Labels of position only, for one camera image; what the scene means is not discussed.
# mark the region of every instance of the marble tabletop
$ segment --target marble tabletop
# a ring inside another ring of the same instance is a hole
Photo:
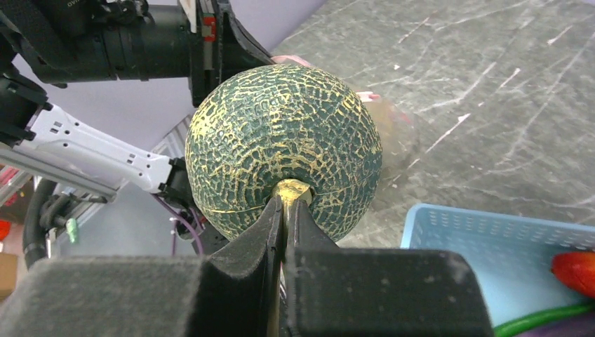
[[[330,0],[274,53],[416,116],[416,158],[343,246],[398,246],[420,202],[595,223],[589,1]]]

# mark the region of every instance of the purple cable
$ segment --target purple cable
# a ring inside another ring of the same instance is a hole
[[[201,243],[201,239],[199,238],[199,235],[196,233],[196,230],[194,230],[194,228],[192,228],[192,226],[188,223],[188,221],[186,219],[184,219],[183,216],[176,213],[169,205],[167,205],[165,203],[165,201],[161,200],[161,198],[159,198],[156,195],[153,195],[153,198],[155,198],[155,200],[157,200],[157,202],[159,202],[163,207],[165,207],[169,211],[169,213],[171,213],[173,216],[175,216],[186,227],[186,229],[188,229],[188,231],[194,238],[194,241],[196,242],[196,246],[199,248],[199,255],[200,256],[203,255],[203,253],[204,253],[203,244]]]
[[[190,213],[192,213],[192,217],[196,222],[196,226],[200,226],[202,230],[204,230],[204,225],[201,223],[201,219],[199,219],[199,214],[196,212],[196,209],[191,208]]]

